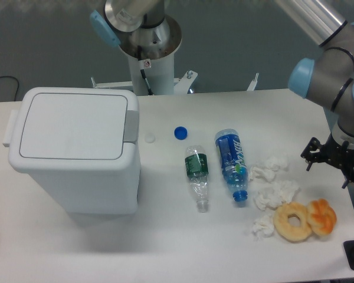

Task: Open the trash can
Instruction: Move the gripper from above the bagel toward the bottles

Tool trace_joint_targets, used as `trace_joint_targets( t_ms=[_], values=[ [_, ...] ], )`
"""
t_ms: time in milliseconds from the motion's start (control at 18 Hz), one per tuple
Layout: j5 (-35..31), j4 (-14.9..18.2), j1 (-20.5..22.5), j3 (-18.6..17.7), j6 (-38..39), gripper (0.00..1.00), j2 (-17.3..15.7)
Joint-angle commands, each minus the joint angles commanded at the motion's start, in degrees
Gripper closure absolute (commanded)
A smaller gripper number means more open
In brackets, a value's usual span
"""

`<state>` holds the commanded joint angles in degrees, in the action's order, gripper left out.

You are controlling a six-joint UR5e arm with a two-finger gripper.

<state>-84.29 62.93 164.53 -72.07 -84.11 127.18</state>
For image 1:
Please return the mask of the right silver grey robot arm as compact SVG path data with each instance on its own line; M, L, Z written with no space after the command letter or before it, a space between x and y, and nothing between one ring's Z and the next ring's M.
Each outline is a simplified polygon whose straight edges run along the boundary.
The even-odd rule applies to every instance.
M354 23L326 1L277 1L277 5L323 50L293 69L288 88L338 119L325 142L312 138L301 156L309 166L327 163L339 169L343 187L354 183Z

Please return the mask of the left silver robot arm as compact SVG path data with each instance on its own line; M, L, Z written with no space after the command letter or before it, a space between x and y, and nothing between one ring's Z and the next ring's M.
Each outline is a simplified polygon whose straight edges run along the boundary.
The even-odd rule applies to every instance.
M174 81L182 32L163 1L106 1L104 12L94 11L90 21L103 41L127 56L135 94L185 96L187 79Z

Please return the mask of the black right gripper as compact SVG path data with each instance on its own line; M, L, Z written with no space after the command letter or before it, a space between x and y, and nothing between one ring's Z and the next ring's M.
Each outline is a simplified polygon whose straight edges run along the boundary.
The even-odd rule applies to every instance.
M326 163L342 170L345 181L342 188L354 183L354 149L350 149L348 141L339 144L332 134L322 145L319 140L312 137L300 155L307 163L309 171L314 163Z

